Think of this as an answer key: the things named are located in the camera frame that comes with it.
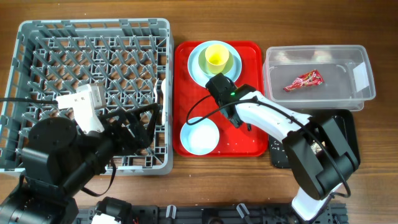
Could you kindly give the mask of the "white plastic fork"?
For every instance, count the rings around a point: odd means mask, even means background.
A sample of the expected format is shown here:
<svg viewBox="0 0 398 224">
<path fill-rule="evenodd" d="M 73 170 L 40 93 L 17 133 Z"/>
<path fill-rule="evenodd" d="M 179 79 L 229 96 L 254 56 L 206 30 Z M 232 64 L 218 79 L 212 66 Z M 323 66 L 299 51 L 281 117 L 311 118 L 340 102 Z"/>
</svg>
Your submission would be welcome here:
<svg viewBox="0 0 398 224">
<path fill-rule="evenodd" d="M 157 89 L 157 85 L 155 85 L 154 86 L 154 96 L 155 96 L 155 99 L 154 99 L 154 103 L 158 103 L 158 89 Z"/>
</svg>

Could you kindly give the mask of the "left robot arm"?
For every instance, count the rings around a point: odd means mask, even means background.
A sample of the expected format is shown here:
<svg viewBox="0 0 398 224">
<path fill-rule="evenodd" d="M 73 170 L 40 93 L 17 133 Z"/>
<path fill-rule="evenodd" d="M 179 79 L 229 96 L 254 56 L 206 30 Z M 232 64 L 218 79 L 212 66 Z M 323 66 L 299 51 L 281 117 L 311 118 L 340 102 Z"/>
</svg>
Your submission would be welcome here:
<svg viewBox="0 0 398 224">
<path fill-rule="evenodd" d="M 74 196 L 96 196 L 85 185 L 105 173 L 116 172 L 114 156 L 134 154 L 149 147 L 160 105 L 102 115 L 103 131 L 84 133 L 67 118 L 38 122 L 22 149 L 25 171 L 17 187 L 1 204 L 1 223 L 73 223 L 78 215 Z"/>
</svg>

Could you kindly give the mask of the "red snack wrapper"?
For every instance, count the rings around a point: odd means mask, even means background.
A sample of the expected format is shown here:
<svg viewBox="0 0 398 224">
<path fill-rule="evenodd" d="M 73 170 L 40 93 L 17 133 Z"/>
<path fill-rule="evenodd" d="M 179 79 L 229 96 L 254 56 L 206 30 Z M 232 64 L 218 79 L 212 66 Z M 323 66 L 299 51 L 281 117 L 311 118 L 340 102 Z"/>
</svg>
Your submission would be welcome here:
<svg viewBox="0 0 398 224">
<path fill-rule="evenodd" d="M 291 85 L 284 87 L 283 90 L 290 92 L 305 86 L 317 86 L 322 83 L 324 83 L 324 79 L 320 75 L 320 72 L 318 70 L 312 70 L 311 72 L 297 77 Z"/>
</svg>

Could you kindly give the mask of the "rice and nut leftovers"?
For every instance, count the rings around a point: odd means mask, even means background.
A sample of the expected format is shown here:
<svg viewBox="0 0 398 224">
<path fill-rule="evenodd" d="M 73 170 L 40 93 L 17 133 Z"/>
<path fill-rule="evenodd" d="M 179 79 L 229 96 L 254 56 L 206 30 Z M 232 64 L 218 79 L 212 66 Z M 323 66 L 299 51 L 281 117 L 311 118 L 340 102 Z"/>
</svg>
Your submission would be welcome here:
<svg viewBox="0 0 398 224">
<path fill-rule="evenodd" d="M 269 152 L 271 164 L 279 169 L 289 169 L 289 160 L 281 142 L 269 136 Z"/>
</svg>

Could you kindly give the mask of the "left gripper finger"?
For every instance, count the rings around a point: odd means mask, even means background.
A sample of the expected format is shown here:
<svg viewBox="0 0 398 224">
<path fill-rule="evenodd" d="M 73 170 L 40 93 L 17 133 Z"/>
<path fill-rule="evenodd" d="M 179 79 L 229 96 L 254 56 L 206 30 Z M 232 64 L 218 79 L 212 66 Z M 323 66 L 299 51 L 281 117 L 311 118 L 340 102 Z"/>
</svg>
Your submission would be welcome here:
<svg viewBox="0 0 398 224">
<path fill-rule="evenodd" d="M 150 105 L 145 105 L 134 110 L 126 111 L 126 114 L 132 114 L 134 116 L 140 116 L 142 113 L 150 113 L 151 116 L 158 117 L 161 106 L 157 103 L 153 103 Z"/>
<path fill-rule="evenodd" d="M 144 128 L 142 132 L 142 148 L 147 148 L 152 144 L 155 134 L 157 118 L 158 117 L 151 116 L 147 124 L 147 127 Z"/>
</svg>

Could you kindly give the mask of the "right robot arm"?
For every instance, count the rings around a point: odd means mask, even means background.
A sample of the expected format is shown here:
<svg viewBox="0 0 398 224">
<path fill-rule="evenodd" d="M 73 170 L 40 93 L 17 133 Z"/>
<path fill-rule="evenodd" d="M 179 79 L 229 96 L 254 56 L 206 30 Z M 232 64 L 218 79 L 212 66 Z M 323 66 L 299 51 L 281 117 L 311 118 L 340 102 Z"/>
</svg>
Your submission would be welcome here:
<svg viewBox="0 0 398 224">
<path fill-rule="evenodd" d="M 339 195 L 341 185 L 346 189 L 343 197 L 350 197 L 347 180 L 359 168 L 359 150 L 333 114 L 292 111 L 268 100 L 253 86 L 237 87 L 221 73 L 210 78 L 205 88 L 235 128 L 244 123 L 255 126 L 282 144 L 299 185 L 291 203 L 298 220 L 313 222 Z"/>
</svg>

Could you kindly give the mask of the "light blue bowl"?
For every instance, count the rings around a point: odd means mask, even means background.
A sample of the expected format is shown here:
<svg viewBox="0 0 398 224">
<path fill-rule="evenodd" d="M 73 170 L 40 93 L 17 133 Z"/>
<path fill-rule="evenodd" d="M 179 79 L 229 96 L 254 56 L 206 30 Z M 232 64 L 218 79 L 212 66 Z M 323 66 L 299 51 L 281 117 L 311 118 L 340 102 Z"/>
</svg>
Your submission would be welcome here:
<svg viewBox="0 0 398 224">
<path fill-rule="evenodd" d="M 217 125 L 205 118 L 197 124 L 185 123 L 180 131 L 180 142 L 183 148 L 195 156 L 211 153 L 218 145 L 220 132 Z"/>
</svg>

